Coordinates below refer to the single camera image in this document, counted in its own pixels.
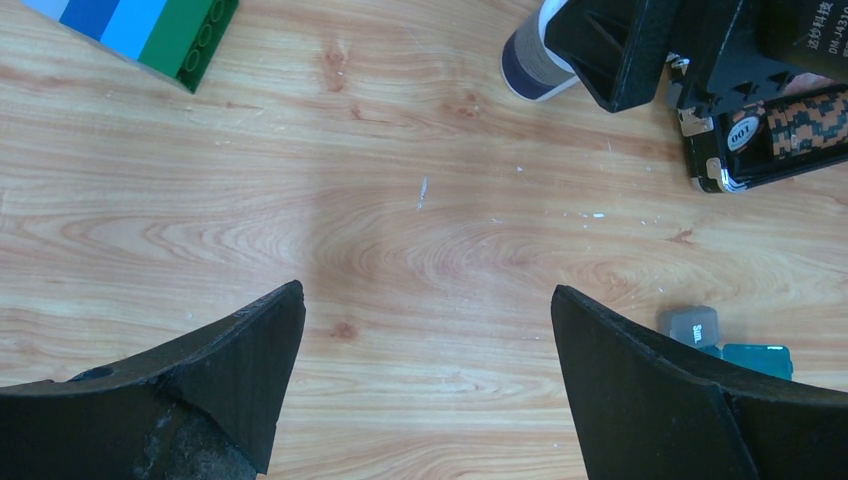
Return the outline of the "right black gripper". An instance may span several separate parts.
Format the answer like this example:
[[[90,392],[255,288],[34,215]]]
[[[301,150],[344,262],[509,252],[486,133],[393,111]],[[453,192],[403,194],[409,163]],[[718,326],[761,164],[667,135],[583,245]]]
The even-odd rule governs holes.
[[[776,98],[802,74],[846,83],[847,4],[572,0],[544,43],[610,113],[653,100],[670,50],[687,64],[667,103],[709,117]]]

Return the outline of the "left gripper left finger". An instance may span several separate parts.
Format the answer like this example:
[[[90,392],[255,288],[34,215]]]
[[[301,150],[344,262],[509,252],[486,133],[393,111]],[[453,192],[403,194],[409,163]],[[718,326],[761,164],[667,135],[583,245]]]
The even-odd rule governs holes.
[[[286,283],[207,326],[1,391],[5,479],[253,479],[267,472],[306,309]]]

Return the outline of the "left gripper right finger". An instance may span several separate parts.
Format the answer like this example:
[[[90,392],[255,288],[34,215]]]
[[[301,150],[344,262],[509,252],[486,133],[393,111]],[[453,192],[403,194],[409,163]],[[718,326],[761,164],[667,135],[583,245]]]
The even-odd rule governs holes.
[[[592,479],[843,479],[847,396],[688,347],[558,286],[555,343]]]

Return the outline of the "white pill bottle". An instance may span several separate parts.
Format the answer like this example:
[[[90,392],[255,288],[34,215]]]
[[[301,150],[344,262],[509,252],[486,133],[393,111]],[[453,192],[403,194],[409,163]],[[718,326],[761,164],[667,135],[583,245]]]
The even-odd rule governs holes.
[[[567,0],[545,0],[506,41],[501,73],[517,96],[534,102],[548,100],[577,85],[572,66],[545,46],[548,24]]]

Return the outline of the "teal pill organizer box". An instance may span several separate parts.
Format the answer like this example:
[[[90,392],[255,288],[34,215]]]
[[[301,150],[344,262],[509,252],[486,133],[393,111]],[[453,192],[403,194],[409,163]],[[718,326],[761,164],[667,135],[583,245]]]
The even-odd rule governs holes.
[[[702,353],[775,378],[793,379],[794,365],[787,346],[725,337],[718,312],[712,307],[689,305],[661,311],[657,327],[662,334]]]

